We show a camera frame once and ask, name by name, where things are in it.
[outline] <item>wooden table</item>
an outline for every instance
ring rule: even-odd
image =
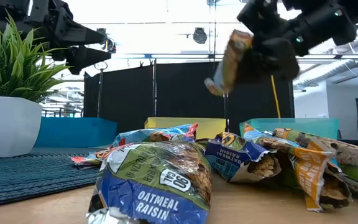
[[[93,187],[0,206],[0,224],[86,224]],[[307,212],[302,194],[229,184],[213,175],[208,224],[358,224],[358,199],[332,213]]]

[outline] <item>woven mat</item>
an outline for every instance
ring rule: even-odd
[[[0,158],[0,205],[93,185],[98,167],[79,169],[70,156],[99,149],[33,149],[30,154]]]

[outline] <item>blue bin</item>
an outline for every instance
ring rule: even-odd
[[[97,147],[112,144],[117,123],[101,118],[42,118],[34,147]]]
[[[304,133],[321,137],[337,139],[338,120],[332,118],[261,118],[250,119],[240,124],[241,136],[243,136],[244,123],[248,123],[259,131],[273,131],[275,128],[292,128]]]

